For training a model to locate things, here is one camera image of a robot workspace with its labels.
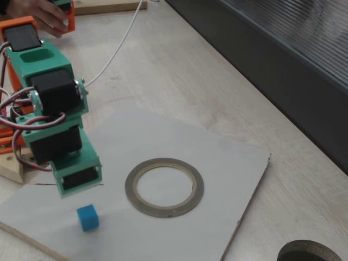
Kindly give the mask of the person's hand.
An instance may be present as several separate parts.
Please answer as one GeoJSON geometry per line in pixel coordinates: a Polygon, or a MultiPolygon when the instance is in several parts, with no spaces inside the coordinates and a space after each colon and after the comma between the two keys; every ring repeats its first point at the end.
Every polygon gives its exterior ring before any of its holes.
{"type": "Polygon", "coordinates": [[[11,18],[32,16],[40,30],[56,38],[62,36],[61,31],[67,30],[63,23],[67,19],[66,14],[50,1],[1,1],[1,14],[11,18]]]}

